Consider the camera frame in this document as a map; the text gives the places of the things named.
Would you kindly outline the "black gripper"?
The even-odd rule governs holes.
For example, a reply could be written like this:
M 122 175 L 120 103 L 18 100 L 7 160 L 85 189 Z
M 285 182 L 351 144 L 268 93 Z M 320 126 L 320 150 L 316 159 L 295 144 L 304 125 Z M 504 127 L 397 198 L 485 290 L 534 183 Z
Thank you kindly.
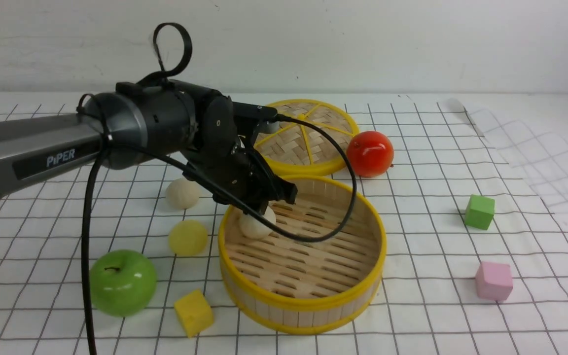
M 225 157 L 214 156 L 194 147 L 182 150 L 187 166 L 229 193 L 213 193 L 217 204 L 236 207 L 244 215 L 264 216 L 269 201 L 295 204 L 297 186 L 276 175 L 260 153 L 239 148 Z

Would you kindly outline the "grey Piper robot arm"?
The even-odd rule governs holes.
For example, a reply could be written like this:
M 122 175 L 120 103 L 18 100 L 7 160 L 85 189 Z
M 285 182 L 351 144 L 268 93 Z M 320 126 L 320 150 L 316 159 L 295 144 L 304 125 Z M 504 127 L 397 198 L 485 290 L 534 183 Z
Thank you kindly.
M 275 108 L 235 103 L 212 88 L 171 80 L 151 87 L 121 82 L 74 114 L 0 122 L 0 200 L 92 162 L 106 139 L 156 155 L 180 152 L 188 166 L 229 196 L 219 204 L 264 212 L 271 201 L 295 202 L 297 188 L 275 175 L 254 149 Z

